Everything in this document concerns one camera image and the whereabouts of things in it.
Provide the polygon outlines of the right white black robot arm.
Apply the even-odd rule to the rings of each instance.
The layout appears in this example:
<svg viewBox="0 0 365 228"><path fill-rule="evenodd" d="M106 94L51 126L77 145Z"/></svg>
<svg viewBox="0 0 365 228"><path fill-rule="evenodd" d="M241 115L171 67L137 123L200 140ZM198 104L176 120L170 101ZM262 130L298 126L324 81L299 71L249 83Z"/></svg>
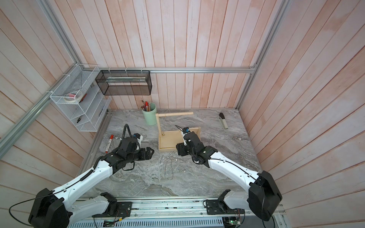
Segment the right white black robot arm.
<svg viewBox="0 0 365 228"><path fill-rule="evenodd" d="M230 160L211 146L204 146L197 134L186 133L183 142L176 145L179 156L190 155L198 165L216 170L244 189L244 192L228 191L220 196L221 209L252 211L263 221L269 221L282 200L273 176L245 168Z"/></svg>

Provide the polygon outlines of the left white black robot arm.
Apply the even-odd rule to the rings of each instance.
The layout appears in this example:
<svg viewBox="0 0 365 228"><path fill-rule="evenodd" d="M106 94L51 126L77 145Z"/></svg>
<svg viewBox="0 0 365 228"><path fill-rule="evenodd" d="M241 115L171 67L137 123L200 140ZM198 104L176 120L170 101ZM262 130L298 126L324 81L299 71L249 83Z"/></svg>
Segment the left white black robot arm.
<svg viewBox="0 0 365 228"><path fill-rule="evenodd" d="M127 164L150 160L154 152L151 147L142 148L137 138L123 139L116 149L99 157L93 167L75 179L54 190L41 190L34 200L28 222L35 228L66 228L95 215L116 218L119 213L117 199L107 192L83 202L77 200Z"/></svg>

